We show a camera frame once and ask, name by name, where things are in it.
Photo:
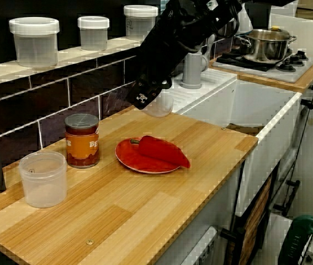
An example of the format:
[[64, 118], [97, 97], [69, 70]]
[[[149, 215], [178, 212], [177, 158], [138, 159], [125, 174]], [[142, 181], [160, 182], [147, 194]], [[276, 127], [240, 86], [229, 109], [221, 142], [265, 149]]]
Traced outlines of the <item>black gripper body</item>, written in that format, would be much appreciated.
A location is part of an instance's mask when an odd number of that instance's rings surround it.
[[170, 87], [171, 74], [189, 52], [189, 26], [156, 24], [137, 52], [134, 87]]

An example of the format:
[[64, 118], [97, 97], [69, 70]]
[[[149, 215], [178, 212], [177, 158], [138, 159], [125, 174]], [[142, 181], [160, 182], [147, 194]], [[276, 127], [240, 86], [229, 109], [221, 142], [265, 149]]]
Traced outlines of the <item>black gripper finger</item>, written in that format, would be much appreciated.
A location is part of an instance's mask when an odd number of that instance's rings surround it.
[[126, 95], [126, 101], [139, 110], [145, 109], [161, 93], [160, 87], [150, 87], [148, 84], [134, 82]]

